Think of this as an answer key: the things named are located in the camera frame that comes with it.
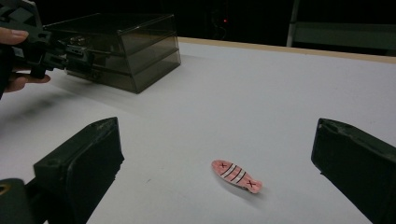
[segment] black stripe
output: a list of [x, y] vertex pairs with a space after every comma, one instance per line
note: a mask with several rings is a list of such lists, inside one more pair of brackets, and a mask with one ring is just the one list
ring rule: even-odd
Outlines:
[[229, 171], [231, 169], [231, 167], [233, 167], [233, 163], [230, 165], [230, 167], [221, 175], [224, 175], [225, 173], [227, 173], [227, 171]]
[[241, 174], [241, 172], [242, 172], [243, 170], [242, 170], [242, 168], [239, 170], [239, 172], [238, 172], [238, 174], [232, 179], [232, 180], [230, 180], [230, 181], [233, 181], [239, 174]]
[[241, 179], [244, 178], [245, 174], [246, 174], [246, 172], [242, 175], [242, 177], [238, 181], [236, 181], [236, 183], [239, 183], [239, 181], [241, 181]]

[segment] white surface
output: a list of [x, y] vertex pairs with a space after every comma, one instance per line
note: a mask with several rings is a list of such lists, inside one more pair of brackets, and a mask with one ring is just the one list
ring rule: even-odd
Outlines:
[[[89, 223], [370, 223], [310, 156], [319, 118], [396, 146], [396, 64], [179, 45], [182, 65], [138, 95], [63, 71], [5, 94], [0, 179], [28, 182], [73, 134], [118, 117], [125, 162]], [[216, 159], [262, 192], [219, 179]]]

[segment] fish-shaped object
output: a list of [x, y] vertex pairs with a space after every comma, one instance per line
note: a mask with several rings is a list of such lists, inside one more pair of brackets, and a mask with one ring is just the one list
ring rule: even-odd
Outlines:
[[253, 179], [246, 171], [232, 162], [212, 161], [212, 168], [225, 181], [247, 189], [251, 193], [258, 193], [262, 189], [261, 181]]

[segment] black background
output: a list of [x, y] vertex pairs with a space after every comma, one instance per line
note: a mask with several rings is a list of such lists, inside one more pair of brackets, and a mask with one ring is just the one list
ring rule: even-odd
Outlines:
[[[286, 46], [292, 0], [36, 0], [44, 24], [96, 12], [173, 13], [179, 36]], [[389, 0], [301, 0], [300, 21], [396, 24]]]

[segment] dark plastic box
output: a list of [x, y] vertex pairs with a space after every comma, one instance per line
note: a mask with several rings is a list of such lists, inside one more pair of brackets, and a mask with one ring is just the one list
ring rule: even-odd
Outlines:
[[97, 13], [45, 29], [92, 53], [90, 73], [68, 75], [118, 89], [139, 93], [181, 64], [172, 14]]

